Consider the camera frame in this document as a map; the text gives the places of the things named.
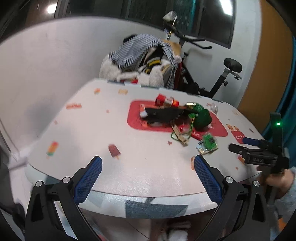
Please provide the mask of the person's right hand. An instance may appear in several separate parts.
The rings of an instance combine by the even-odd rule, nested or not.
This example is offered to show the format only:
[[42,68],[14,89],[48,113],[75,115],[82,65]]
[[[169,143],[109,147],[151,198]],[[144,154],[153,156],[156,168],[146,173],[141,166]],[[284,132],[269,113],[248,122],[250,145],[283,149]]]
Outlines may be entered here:
[[257,178],[260,184],[269,185],[277,190],[276,199],[284,197],[291,189],[295,180],[295,171],[292,169],[284,169],[281,173],[269,174],[268,176],[263,175],[263,167],[258,166],[257,170],[261,171],[261,174]]

